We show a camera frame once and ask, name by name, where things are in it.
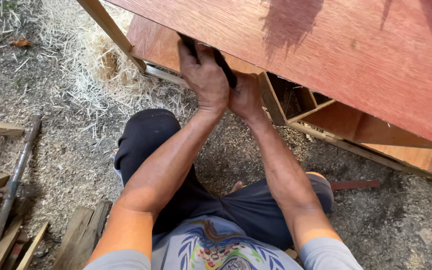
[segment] black pants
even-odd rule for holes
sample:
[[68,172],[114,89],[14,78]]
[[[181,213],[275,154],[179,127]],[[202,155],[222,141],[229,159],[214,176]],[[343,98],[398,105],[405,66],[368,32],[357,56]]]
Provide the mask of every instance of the black pants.
[[[145,109],[134,114],[119,139],[114,166],[121,170],[123,185],[160,145],[180,130],[174,114],[165,109]],[[309,174],[323,210],[333,204],[333,193],[323,177]],[[173,230],[187,218],[214,215],[232,221],[246,234],[261,242],[286,250],[293,245],[290,231],[266,178],[217,198],[207,192],[196,178],[192,166],[182,186],[159,214],[153,235]]]

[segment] man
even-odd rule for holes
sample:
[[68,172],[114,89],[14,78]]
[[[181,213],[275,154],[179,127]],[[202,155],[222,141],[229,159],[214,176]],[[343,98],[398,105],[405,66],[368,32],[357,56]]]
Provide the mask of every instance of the man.
[[[331,187],[305,173],[262,109],[255,74],[235,71],[230,89],[213,49],[197,57],[178,44],[181,73],[199,110],[184,128],[163,109],[135,114],[119,140],[115,169],[124,190],[87,270],[361,269],[329,224]],[[256,139],[266,179],[216,198],[197,181],[193,161],[226,108]]]

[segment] bare foot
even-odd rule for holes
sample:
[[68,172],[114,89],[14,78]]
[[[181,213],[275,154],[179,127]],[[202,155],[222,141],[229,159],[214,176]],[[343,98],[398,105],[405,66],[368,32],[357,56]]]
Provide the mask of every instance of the bare foot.
[[242,189],[243,188],[243,181],[237,181],[236,184],[234,184],[233,189],[231,189],[231,191],[229,193],[233,193],[238,189]]

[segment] metal pipe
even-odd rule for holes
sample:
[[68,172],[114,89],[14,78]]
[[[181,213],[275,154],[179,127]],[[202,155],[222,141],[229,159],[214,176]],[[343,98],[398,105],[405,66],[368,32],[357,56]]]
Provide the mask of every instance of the metal pipe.
[[7,191],[3,194],[3,202],[0,208],[0,240],[3,235],[4,226],[8,220],[9,213],[11,211],[11,206],[16,197],[16,190],[18,187],[18,182],[21,179],[23,172],[26,168],[26,163],[29,158],[29,153],[33,149],[34,142],[39,132],[39,126],[41,125],[42,114],[37,113],[33,115],[33,127],[31,131],[27,133],[24,146],[22,147],[21,154],[19,155],[16,167],[14,168],[13,175],[11,179],[6,183]]

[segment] hand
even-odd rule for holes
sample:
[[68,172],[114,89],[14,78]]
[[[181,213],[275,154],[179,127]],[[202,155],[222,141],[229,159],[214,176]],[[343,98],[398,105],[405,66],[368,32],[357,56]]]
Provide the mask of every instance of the hand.
[[195,44],[196,58],[182,40],[177,47],[181,74],[195,92],[199,109],[221,116],[228,107],[230,86],[223,69],[215,62],[214,49]]
[[229,92],[229,109],[248,123],[255,119],[267,119],[261,103],[258,75],[233,70],[237,77],[235,89]]

